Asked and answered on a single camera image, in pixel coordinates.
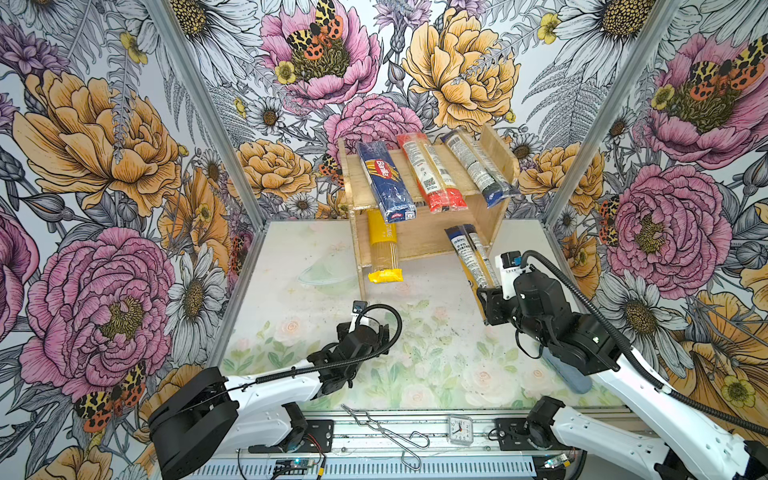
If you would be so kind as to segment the clear spaghetti bag blue end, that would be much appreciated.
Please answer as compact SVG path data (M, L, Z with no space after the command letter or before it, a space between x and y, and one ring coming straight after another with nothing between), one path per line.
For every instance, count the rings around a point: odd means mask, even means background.
M481 289L492 289L499 286L497 274L491 265L488 250L472 224L449 227L445 233L456 253L464 273L468 279L481 317L487 322L483 299L478 296Z

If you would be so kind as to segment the yellow Pastatime spaghetti bag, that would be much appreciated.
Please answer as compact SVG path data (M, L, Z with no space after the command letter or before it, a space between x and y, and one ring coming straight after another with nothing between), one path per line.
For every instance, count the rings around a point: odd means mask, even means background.
M371 252L368 280L373 284L403 282L396 225L387 223L377 209L370 209L366 214Z

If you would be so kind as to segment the red spaghetti bag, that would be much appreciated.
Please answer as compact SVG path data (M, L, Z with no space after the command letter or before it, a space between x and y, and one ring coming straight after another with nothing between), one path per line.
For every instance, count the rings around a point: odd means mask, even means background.
M397 136L424 203L431 213L464 211L468 205L434 145L421 132Z

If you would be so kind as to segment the blue Barilla spaghetti box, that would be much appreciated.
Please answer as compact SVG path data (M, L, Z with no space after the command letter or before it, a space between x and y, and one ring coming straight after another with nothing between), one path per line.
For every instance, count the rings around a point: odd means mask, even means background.
M358 142L356 148L384 221L414 220L417 208L387 145L382 141Z

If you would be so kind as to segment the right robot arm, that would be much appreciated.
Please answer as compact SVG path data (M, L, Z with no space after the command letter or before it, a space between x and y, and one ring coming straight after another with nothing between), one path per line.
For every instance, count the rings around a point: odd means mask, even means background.
M586 312L573 311L564 292L584 296L565 276L519 268L507 273L511 278L502 286L476 292L487 322L511 324L517 335L532 337L618 397L653 433L633 434L543 396L521 432L532 445L574 447L650 479L766 478L766 445L727 431L714 422L712 409L652 373L589 300Z

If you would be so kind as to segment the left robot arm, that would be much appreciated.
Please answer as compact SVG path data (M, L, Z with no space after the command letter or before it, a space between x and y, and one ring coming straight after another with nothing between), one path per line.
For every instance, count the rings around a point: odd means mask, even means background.
M196 374L150 415L161 477L182 479L216 454L252 446L295 449L308 429L301 404L351 386L361 363L387 354L402 330L364 317L337 333L337 342L261 377L216 367Z

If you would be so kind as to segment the wooden two-tier shelf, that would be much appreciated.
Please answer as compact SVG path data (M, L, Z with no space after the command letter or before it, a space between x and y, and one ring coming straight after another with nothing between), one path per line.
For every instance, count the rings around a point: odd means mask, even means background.
M372 253L366 212L376 209L378 204L359 156L347 152L343 139L337 141L337 148L338 161L343 170L345 205L348 209L353 236L360 295L363 300L368 300L370 296L366 288L369 286L369 282L365 269L372 265ZM510 200L505 198L497 205L489 207L483 199L481 191L450 149L442 141L438 141L434 148L443 165L452 175L468 204L468 208L442 213L429 212L417 182L410 171L405 154L399 149L391 150L389 154L417 205L415 219L396 224L399 264L401 266L410 260L451 253L453 247L444 230L456 225L473 224L483 245L487 248L492 247L510 204Z

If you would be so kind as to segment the metal tongs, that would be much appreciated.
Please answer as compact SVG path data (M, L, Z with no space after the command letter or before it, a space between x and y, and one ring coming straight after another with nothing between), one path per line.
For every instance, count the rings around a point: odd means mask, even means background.
M431 445L428 435L413 430L408 436L404 436L376 420L367 410L355 409L346 404L342 404L341 408L354 419L358 426L369 428L399 447L401 449L401 463L407 469L419 471L422 468L422 458L415 452L415 449L424 450Z

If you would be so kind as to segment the small white clock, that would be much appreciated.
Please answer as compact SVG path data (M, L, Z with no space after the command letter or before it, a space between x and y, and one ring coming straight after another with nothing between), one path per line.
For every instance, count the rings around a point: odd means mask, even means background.
M447 438L453 445L469 446L474 442L473 420L468 416L447 417Z

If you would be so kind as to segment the grey handled tool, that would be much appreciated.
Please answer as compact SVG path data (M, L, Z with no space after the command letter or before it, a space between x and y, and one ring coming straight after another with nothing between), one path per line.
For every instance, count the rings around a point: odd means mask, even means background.
M543 350L543 360L556 372L565 385L576 394L587 394L593 387L590 378L578 369L556 358L549 349Z

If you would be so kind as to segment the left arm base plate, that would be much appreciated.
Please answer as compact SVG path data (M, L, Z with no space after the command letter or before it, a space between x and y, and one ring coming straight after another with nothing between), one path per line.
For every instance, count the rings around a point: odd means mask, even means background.
M252 445L247 451L250 454L328 454L332 451L334 430L333 420L309 420L302 437L291 433L287 440L276 446Z

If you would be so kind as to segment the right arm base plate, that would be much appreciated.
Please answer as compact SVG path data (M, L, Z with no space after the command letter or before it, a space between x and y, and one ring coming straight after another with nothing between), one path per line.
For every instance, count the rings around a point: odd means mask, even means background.
M543 451L549 447L544 440L532 435L523 418L496 418L494 434L501 451Z

